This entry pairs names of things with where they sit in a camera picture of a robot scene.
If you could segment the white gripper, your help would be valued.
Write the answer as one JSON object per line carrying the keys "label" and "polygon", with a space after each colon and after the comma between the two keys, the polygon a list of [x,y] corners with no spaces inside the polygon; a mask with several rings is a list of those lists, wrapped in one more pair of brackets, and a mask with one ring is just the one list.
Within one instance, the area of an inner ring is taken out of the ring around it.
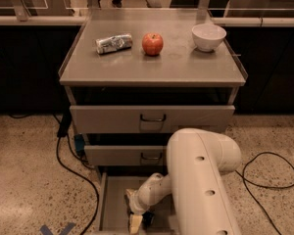
{"label": "white gripper", "polygon": [[129,234],[136,235],[142,223],[142,214],[150,210],[150,207],[144,204],[135,189],[126,189],[125,194],[128,196],[129,208],[134,213],[129,216]]}

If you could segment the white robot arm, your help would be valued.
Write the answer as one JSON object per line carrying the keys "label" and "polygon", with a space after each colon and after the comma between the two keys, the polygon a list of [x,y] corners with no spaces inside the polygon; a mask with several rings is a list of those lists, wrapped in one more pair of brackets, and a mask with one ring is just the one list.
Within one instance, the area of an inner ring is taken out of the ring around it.
{"label": "white robot arm", "polygon": [[178,130],[167,145],[168,174],[154,173],[139,189],[126,191],[129,234],[137,235],[143,214],[171,195],[180,235],[242,235],[221,179],[240,162],[240,148],[230,137]]}

